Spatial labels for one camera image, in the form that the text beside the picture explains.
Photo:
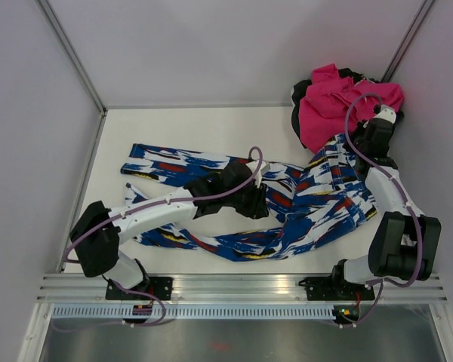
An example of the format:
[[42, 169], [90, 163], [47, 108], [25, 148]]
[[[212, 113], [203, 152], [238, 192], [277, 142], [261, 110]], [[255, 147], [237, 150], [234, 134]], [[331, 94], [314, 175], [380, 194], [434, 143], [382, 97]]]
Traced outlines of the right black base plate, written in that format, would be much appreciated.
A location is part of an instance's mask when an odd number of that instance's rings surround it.
[[332, 277], [307, 277], [298, 282], [303, 287], [309, 301], [374, 301], [373, 289]]

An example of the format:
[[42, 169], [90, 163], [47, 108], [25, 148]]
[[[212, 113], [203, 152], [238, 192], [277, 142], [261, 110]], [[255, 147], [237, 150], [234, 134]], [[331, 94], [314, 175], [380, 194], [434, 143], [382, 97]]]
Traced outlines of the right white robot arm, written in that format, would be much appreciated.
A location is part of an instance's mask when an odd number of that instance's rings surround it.
[[419, 209], [402, 185], [388, 155], [393, 132], [392, 123], [373, 118], [343, 137], [343, 148], [353, 155], [354, 169], [373, 194], [382, 219], [368, 253], [342, 259], [332, 269], [329, 290], [341, 300], [377, 282], [409, 287], [432, 274], [441, 222]]

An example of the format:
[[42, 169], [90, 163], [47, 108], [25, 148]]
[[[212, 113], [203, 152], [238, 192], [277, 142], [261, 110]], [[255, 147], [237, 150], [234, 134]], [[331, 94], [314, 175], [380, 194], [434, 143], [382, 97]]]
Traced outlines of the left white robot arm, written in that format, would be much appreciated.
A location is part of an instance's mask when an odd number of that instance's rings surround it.
[[120, 251], [120, 245], [143, 232], [209, 216], [224, 207], [250, 219], [268, 216], [262, 178], [269, 169], [265, 161], [233, 162], [160, 198], [116, 208], [95, 201], [69, 233], [70, 249], [85, 277], [102, 276], [132, 299], [142, 299], [149, 291], [149, 276], [139, 260]]

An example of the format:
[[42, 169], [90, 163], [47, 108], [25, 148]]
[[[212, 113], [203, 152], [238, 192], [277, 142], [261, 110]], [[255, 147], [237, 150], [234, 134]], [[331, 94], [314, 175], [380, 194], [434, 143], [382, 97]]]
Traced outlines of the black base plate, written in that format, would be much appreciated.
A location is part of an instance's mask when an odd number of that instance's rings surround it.
[[[169, 301], [173, 291], [173, 281], [171, 277], [150, 277], [149, 283], [142, 282], [132, 290], [141, 293], [148, 293], [162, 301]], [[132, 292], [125, 292], [120, 290], [112, 281], [109, 281], [105, 294], [106, 300], [150, 300], [149, 297], [144, 295], [135, 294]]]
[[303, 287], [309, 301], [374, 301], [373, 289], [332, 277], [307, 277], [298, 282]]

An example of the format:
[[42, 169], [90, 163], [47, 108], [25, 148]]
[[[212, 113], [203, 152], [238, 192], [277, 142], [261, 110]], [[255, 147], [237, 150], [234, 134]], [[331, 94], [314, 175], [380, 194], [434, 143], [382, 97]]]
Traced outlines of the blue white patterned trousers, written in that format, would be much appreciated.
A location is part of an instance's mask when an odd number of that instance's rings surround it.
[[[332, 137], [306, 167], [270, 162], [263, 175], [266, 204], [281, 226], [228, 235], [194, 235], [177, 223], [143, 232], [144, 246], [206, 250], [233, 262], [287, 259], [325, 246], [376, 215], [373, 194], [358, 177], [345, 137]], [[181, 187], [232, 162], [235, 156], [135, 143], [120, 171], [167, 186]]]

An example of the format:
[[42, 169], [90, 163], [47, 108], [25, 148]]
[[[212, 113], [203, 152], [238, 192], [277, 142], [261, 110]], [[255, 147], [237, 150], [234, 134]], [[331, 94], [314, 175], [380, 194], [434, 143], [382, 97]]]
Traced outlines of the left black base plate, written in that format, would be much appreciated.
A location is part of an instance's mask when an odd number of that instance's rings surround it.
[[[142, 282], [132, 290], [141, 293], [148, 293], [162, 301], [169, 301], [173, 291], [173, 281], [171, 277], [150, 277], [149, 283]], [[125, 292], [120, 290], [112, 281], [109, 281], [105, 294], [106, 300], [150, 300], [149, 297], [144, 295], [135, 294], [132, 292]]]

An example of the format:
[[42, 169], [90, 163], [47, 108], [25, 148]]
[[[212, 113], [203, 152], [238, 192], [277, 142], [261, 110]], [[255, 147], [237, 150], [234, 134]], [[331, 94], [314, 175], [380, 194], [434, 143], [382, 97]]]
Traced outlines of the aluminium frame post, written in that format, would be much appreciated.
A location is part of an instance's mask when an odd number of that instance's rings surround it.
[[435, 7], [437, 0], [423, 0], [412, 21], [410, 22], [401, 42], [392, 56], [382, 78], [382, 82], [390, 82], [398, 71], [406, 54], [414, 43], [425, 21]]
[[42, 15], [46, 19], [49, 28], [54, 34], [57, 42], [62, 48], [63, 52], [66, 55], [69, 63], [74, 68], [76, 75], [79, 78], [82, 87], [85, 89], [86, 94], [94, 104], [94, 107], [99, 112], [100, 115], [106, 114], [106, 106], [104, 105], [102, 99], [100, 98], [99, 93], [96, 90], [96, 87], [93, 85], [93, 82], [84, 67], [80, 57], [78, 56], [72, 42], [69, 39], [69, 36], [66, 33], [65, 28], [60, 22], [59, 17], [57, 16], [56, 11], [52, 7], [51, 3], [48, 0], [35, 0], [36, 5], [41, 11]]

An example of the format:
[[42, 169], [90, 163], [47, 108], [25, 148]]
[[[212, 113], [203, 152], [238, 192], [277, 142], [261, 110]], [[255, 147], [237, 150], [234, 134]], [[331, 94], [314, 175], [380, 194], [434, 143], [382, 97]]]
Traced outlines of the pink trousers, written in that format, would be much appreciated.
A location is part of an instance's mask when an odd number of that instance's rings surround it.
[[358, 121], [374, 117], [374, 106], [382, 103], [399, 111], [405, 95], [399, 84], [372, 81], [349, 69], [329, 64], [311, 73], [311, 82], [300, 99], [300, 141], [311, 152], [318, 152], [333, 136], [344, 132], [347, 110], [354, 105], [348, 121], [350, 131]]

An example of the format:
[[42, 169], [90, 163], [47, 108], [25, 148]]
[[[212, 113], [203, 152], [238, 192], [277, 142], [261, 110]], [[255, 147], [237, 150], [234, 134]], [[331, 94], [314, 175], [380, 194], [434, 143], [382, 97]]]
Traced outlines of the black garment pile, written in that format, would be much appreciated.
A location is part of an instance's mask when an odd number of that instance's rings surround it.
[[294, 109], [291, 123], [300, 141], [317, 149], [334, 135], [344, 132], [345, 116], [354, 100], [367, 93], [398, 112], [405, 95], [399, 84], [382, 83], [349, 68], [329, 64], [312, 71], [291, 92]]

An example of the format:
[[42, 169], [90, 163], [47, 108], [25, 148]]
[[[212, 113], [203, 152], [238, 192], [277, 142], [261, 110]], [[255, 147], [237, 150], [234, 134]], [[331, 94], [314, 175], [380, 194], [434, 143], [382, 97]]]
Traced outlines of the left aluminium frame post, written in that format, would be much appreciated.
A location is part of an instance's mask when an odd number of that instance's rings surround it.
[[51, 3], [48, 0], [35, 0], [36, 5], [41, 11], [42, 15], [46, 19], [49, 28], [54, 34], [57, 42], [62, 48], [63, 52], [66, 55], [69, 63], [74, 68], [76, 75], [79, 78], [82, 87], [85, 89], [86, 94], [94, 104], [94, 107], [99, 112], [100, 115], [106, 114], [106, 106], [104, 105], [102, 99], [100, 98], [99, 93], [96, 90], [96, 87], [93, 85], [93, 82], [84, 67], [80, 57], [78, 56], [72, 42], [69, 39], [69, 36], [66, 33], [65, 28], [60, 22], [59, 17], [57, 16], [56, 11], [52, 7]]

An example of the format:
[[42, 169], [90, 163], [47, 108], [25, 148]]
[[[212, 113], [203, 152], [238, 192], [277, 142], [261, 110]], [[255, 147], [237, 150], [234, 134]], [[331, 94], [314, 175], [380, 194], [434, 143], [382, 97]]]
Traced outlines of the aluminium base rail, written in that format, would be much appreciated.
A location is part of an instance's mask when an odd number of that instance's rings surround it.
[[[168, 286], [154, 287], [158, 296], [165, 292], [172, 302], [184, 304], [302, 304], [307, 292], [299, 285], [302, 274], [176, 274]], [[106, 301], [107, 282], [101, 277], [80, 274], [46, 274], [39, 283], [36, 302]], [[445, 304], [448, 299], [441, 280], [434, 275], [409, 288], [385, 284], [380, 303], [385, 305]]]

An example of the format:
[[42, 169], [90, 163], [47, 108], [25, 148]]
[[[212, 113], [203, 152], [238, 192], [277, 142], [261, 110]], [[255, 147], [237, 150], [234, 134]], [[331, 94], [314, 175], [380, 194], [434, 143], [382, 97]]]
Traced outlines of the right aluminium frame post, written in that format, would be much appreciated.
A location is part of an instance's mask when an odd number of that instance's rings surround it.
[[435, 7], [437, 0], [423, 0], [412, 21], [410, 22], [401, 42], [392, 56], [382, 78], [382, 82], [390, 82], [398, 71], [406, 54], [414, 43], [425, 21]]

